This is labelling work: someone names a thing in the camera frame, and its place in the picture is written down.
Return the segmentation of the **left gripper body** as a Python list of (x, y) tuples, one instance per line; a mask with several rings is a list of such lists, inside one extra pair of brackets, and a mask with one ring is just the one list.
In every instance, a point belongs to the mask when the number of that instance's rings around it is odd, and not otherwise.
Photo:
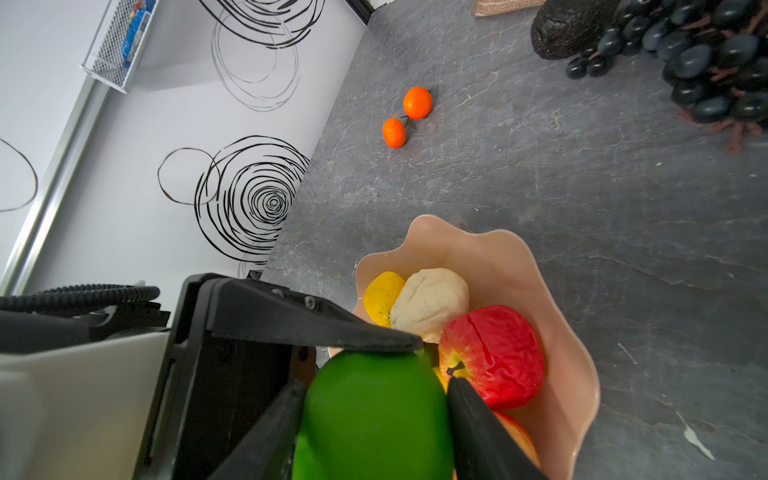
[(235, 414), (246, 389), (301, 380), (308, 390), (318, 348), (400, 354), (422, 345), (416, 335), (256, 276), (192, 276), (182, 288), (134, 477), (212, 479), (242, 437)]

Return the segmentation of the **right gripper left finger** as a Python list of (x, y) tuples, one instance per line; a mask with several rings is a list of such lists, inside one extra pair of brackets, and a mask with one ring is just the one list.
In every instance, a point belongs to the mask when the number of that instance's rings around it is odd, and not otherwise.
[(235, 432), (242, 435), (212, 479), (290, 479), (307, 386), (248, 387), (238, 403)]

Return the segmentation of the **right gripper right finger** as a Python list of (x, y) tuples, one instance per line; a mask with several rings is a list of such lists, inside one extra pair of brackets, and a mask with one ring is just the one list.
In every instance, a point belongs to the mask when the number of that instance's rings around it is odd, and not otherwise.
[(544, 479), (470, 383), (448, 382), (448, 409), (457, 479)]

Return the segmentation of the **red green apple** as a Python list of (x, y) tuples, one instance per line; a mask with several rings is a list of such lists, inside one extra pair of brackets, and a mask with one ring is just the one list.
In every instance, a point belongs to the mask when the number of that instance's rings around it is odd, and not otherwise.
[(526, 457), (537, 467), (541, 468), (540, 459), (534, 443), (527, 431), (510, 415), (501, 411), (494, 411), (494, 415), (523, 451)]

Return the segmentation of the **red fake bell pepper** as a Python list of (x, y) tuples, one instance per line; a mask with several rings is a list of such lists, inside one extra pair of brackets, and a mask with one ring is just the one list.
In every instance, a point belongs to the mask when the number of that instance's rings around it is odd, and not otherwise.
[(516, 310), (491, 305), (445, 326), (438, 344), (441, 373), (467, 380), (492, 409), (517, 409), (540, 391), (547, 373), (536, 330)]

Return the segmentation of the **green fake lime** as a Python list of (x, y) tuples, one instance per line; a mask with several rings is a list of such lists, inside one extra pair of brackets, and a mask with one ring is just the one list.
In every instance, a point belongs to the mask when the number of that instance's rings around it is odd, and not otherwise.
[(294, 479), (451, 479), (447, 395), (423, 353), (345, 350), (312, 382)]

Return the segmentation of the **small yellow lemon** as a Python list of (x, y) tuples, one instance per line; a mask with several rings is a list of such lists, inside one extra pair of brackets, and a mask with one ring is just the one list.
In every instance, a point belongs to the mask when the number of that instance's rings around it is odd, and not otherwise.
[(369, 284), (363, 295), (363, 306), (376, 325), (391, 327), (391, 310), (405, 283), (405, 279), (399, 274), (386, 271)]

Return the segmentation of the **cream fake pear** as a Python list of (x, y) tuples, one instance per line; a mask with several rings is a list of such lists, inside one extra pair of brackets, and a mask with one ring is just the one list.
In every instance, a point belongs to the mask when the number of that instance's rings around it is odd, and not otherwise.
[(469, 306), (469, 286), (460, 275), (446, 268), (422, 269), (408, 278), (395, 301), (391, 327), (437, 344), (445, 326), (467, 314)]

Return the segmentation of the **pink wavy fruit bowl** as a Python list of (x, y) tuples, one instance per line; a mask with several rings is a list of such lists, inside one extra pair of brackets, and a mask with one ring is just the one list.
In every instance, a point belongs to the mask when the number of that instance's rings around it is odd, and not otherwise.
[(591, 355), (558, 308), (532, 251), (507, 230), (469, 233), (434, 215), (421, 215), (399, 247), (359, 259), (356, 291), (364, 293), (384, 271), (407, 277), (436, 267), (464, 278), (472, 308), (506, 305), (536, 328), (547, 358), (547, 378), (528, 405), (510, 413), (532, 437), (544, 475), (572, 478), (600, 407), (600, 382)]

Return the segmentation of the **dark fake avocado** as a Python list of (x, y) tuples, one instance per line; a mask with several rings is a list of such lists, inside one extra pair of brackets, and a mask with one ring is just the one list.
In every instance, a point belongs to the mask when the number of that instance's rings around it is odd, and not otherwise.
[(533, 51), (560, 60), (585, 49), (616, 12), (619, 0), (547, 0), (531, 25)]

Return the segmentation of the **large yellow lemon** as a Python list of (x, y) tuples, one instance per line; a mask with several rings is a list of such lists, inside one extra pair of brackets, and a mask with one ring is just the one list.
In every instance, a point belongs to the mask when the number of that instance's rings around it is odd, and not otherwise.
[(448, 379), (447, 379), (447, 377), (442, 374), (442, 372), (441, 372), (439, 367), (433, 367), (432, 371), (436, 375), (436, 377), (438, 378), (438, 381), (440, 382), (444, 392), (447, 392), (447, 390), (448, 390)]

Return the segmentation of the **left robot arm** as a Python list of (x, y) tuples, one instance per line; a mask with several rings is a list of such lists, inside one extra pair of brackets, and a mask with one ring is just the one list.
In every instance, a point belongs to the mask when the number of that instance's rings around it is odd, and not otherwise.
[(415, 335), (257, 276), (190, 277), (88, 318), (1, 304), (5, 479), (287, 479), (315, 351), (398, 354)]

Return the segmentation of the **lower orange tangerine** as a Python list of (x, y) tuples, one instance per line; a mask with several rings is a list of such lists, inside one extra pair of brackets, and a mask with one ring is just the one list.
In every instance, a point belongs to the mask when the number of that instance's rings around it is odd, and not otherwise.
[(382, 136), (386, 145), (392, 149), (403, 147), (407, 141), (405, 124), (399, 118), (390, 118), (382, 125)]

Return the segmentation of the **orange tangerine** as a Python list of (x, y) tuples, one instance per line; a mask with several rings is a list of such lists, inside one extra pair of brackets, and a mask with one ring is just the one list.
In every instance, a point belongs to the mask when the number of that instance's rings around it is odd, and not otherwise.
[(421, 86), (411, 88), (404, 96), (403, 109), (408, 118), (421, 120), (427, 117), (433, 106), (431, 92)]
[(386, 145), (392, 149), (403, 147), (407, 141), (405, 124), (399, 118), (390, 118), (382, 125), (382, 136)]

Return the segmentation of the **upper orange tangerine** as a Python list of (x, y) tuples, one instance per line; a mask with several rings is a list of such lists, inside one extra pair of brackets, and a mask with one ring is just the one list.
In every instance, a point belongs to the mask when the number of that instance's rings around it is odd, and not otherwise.
[(421, 120), (427, 117), (433, 106), (431, 92), (421, 86), (411, 88), (404, 96), (403, 109), (408, 118)]

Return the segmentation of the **blue candy packet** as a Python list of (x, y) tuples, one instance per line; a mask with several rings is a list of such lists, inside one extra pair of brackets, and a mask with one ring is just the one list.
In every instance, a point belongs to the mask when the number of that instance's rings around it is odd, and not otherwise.
[(129, 25), (122, 45), (123, 64), (126, 67), (132, 62), (134, 43), (146, 13), (147, 3), (142, 0), (136, 1), (129, 15)]

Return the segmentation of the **black grape bunch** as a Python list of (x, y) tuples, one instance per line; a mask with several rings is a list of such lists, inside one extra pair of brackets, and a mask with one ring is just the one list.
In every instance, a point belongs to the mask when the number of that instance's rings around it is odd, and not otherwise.
[(662, 61), (670, 99), (691, 123), (729, 130), (726, 152), (767, 131), (764, 1), (629, 1), (569, 60), (571, 80), (606, 75), (619, 56)]

